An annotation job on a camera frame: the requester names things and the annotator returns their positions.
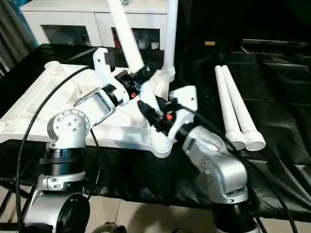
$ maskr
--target cable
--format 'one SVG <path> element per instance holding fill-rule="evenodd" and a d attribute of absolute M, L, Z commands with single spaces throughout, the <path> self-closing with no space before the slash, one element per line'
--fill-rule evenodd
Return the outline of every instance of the cable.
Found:
<path fill-rule="evenodd" d="M 202 120 L 204 123 L 206 123 L 209 127 L 211 127 L 211 131 L 213 133 L 215 133 L 216 135 L 218 135 L 227 145 L 230 146 L 230 149 L 232 150 L 232 154 L 234 156 L 236 156 L 241 162 L 244 162 L 246 164 L 248 164 L 249 166 L 251 166 L 260 176 L 261 178 L 268 184 L 268 186 L 270 187 L 270 189 L 273 191 L 273 193 L 275 194 L 276 198 L 278 199 L 278 201 L 280 202 L 281 206 L 283 207 L 283 210 L 285 211 L 289 222 L 291 224 L 293 233 L 298 233 L 298 229 L 296 227 L 295 221 L 293 219 L 293 216 L 291 214 L 291 212 L 289 211 L 286 203 L 284 202 L 284 200 L 282 199 L 282 197 L 279 195 L 278 191 L 276 190 L 276 188 L 273 186 L 273 184 L 269 181 L 268 177 L 263 173 L 263 171 L 261 171 L 256 165 L 254 165 L 252 162 L 250 162 L 249 160 L 245 159 L 244 157 L 242 157 L 239 152 L 237 150 L 235 150 L 234 146 L 232 145 L 232 143 L 224 136 L 224 134 L 222 132 L 220 132 L 212 123 L 210 123 L 204 116 L 202 116 L 200 113 L 197 113 L 195 111 L 193 111 L 190 108 L 187 108 L 185 106 L 182 106 L 181 104 L 179 105 L 181 108 L 195 114 L 198 118 L 200 118 L 200 120 Z"/>
<path fill-rule="evenodd" d="M 20 189 L 20 161 L 21 161 L 21 154 L 23 152 L 24 149 L 24 145 L 26 142 L 26 139 L 29 135 L 30 129 L 32 128 L 37 116 L 39 115 L 40 111 L 42 110 L 42 108 L 44 107 L 44 105 L 49 101 L 49 99 L 52 97 L 52 95 L 62 86 L 64 85 L 64 83 L 66 83 L 68 80 L 70 80 L 71 78 L 73 78 L 75 75 L 77 75 L 78 73 L 81 73 L 82 71 L 89 69 L 90 67 L 84 67 L 74 73 L 72 73 L 71 75 L 69 75 L 67 78 L 65 78 L 51 93 L 48 94 L 48 96 L 43 100 L 43 102 L 41 103 L 41 105 L 38 107 L 38 109 L 36 110 L 36 112 L 34 113 L 33 118 L 31 119 L 27 130 L 25 132 L 25 135 L 23 137 L 23 140 L 21 142 L 20 148 L 19 148 L 19 152 L 18 152 L 18 157 L 17 157 L 17 167 L 16 167 L 16 210 L 17 210 L 17 223 L 18 223 L 18 231 L 21 233 L 23 231 L 24 228 L 24 223 L 23 223 L 23 219 L 22 219 L 22 214 L 21 214 L 21 206 L 20 206 L 20 193 L 19 193 L 19 189 Z"/>
<path fill-rule="evenodd" d="M 242 45 L 240 45 L 240 47 L 241 47 L 241 49 L 242 49 L 244 52 L 246 52 L 247 54 L 249 54 L 249 52 L 248 52 Z"/>
<path fill-rule="evenodd" d="M 258 223 L 262 233 L 268 233 L 267 230 L 265 229 L 261 219 L 258 216 L 256 216 L 255 219 L 256 219 L 256 222 Z"/>
<path fill-rule="evenodd" d="M 93 140 L 94 140 L 95 145 L 96 145 L 96 148 L 97 148 L 98 163 L 99 163 L 99 164 L 98 164 L 98 172 L 97 172 L 96 182 L 93 183 L 93 184 L 91 185 L 91 187 L 90 187 L 90 191 L 89 191 L 89 194 L 88 194 L 88 197 L 87 197 L 88 200 L 90 200 L 91 197 L 92 197 L 92 195 L 93 195 L 94 186 L 97 184 L 97 181 L 98 181 L 98 178 L 99 178 L 99 173 L 100 173 L 100 171 L 101 171 L 101 164 L 102 164 L 101 148 L 100 148 L 99 143 L 98 143 L 98 141 L 97 141 L 97 139 L 96 139 L 96 136 L 95 136 L 95 134 L 94 134 L 94 132 L 93 132 L 93 129 L 91 129 L 90 132 L 91 132 L 91 135 L 92 135 L 92 137 L 93 137 Z"/>

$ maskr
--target tiled floor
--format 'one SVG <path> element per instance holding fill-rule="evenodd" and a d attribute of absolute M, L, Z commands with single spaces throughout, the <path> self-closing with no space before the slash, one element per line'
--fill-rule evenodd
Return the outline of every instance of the tiled floor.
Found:
<path fill-rule="evenodd" d="M 6 190 L 0 187 L 0 201 L 5 194 Z M 87 233 L 91 233 L 106 222 L 123 225 L 128 233 L 171 233 L 176 228 L 186 228 L 193 233 L 213 232 L 212 214 L 209 210 L 167 207 L 103 197 L 92 197 L 90 205 L 91 215 L 86 228 Z M 6 222 L 10 217 L 16 221 L 14 195 L 0 221 Z M 275 219 L 262 219 L 262 221 L 269 233 L 292 232 L 287 221 Z M 296 223 L 300 233 L 311 232 L 311 223 Z"/>

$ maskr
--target cabinet door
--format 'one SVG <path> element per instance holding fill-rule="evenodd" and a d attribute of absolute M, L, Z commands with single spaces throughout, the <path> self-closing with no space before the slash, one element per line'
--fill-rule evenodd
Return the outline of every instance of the cabinet door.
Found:
<path fill-rule="evenodd" d="M 102 43 L 106 47 L 115 47 L 113 29 L 115 24 L 110 13 L 95 13 Z M 160 49 L 165 49 L 166 15 L 159 14 L 126 14 L 133 29 L 159 29 Z"/>
<path fill-rule="evenodd" d="M 94 13 L 23 12 L 38 44 L 73 44 L 101 46 Z"/>

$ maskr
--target black fabric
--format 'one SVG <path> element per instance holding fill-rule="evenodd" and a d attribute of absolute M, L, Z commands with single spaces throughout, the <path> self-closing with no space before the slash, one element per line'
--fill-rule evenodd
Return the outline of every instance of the black fabric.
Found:
<path fill-rule="evenodd" d="M 27 56 L 17 67 L 0 80 L 2 116 L 23 94 L 50 60 L 66 60 L 86 50 L 84 47 L 42 45 Z M 119 50 L 117 66 L 125 59 Z M 145 62 L 162 66 L 163 53 L 144 51 Z M 179 72 L 171 90 L 185 85 L 197 87 L 199 112 L 222 131 L 224 130 L 214 66 L 227 64 L 243 96 L 255 125 L 263 134 L 267 146 L 257 152 L 244 151 L 274 184 L 286 201 L 294 219 L 311 219 L 311 75 L 306 58 L 263 56 L 248 54 L 214 54 L 200 60 L 188 56 L 177 58 Z M 91 55 L 81 57 L 75 64 L 89 65 Z M 0 181 L 14 181 L 19 141 L 0 144 Z M 22 168 L 30 163 L 22 175 L 23 184 L 36 184 L 42 172 L 39 157 L 43 157 L 44 143 L 27 142 L 22 157 Z M 208 197 L 198 189 L 194 180 L 195 166 L 178 147 L 166 159 L 157 159 L 150 152 L 107 148 L 102 150 L 100 178 L 95 195 L 147 203 L 175 204 L 210 208 Z M 86 150 L 85 171 L 97 176 L 98 158 L 95 147 Z M 247 167 L 249 194 L 253 211 L 260 216 L 286 218 L 266 183 Z"/>

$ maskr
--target white cabinet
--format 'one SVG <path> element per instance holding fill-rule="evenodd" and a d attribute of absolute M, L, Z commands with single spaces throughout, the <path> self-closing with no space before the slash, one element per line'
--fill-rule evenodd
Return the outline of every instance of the white cabinet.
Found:
<path fill-rule="evenodd" d="M 157 40 L 165 49 L 167 0 L 132 0 L 124 10 L 136 37 L 150 33 L 149 45 Z M 115 25 L 104 0 L 33 0 L 21 11 L 39 44 L 115 47 Z"/>
<path fill-rule="evenodd" d="M 74 44 L 70 41 L 84 39 L 86 44 L 102 45 L 94 13 L 26 11 L 23 14 L 38 44 Z M 66 32 L 74 32 L 74 38 L 66 35 Z"/>
<path fill-rule="evenodd" d="M 115 41 L 112 28 L 115 27 L 112 16 L 109 13 L 96 13 L 99 32 L 102 43 L 107 47 L 114 47 Z M 132 29 L 158 29 L 160 49 L 165 49 L 166 15 L 157 14 L 126 14 Z"/>

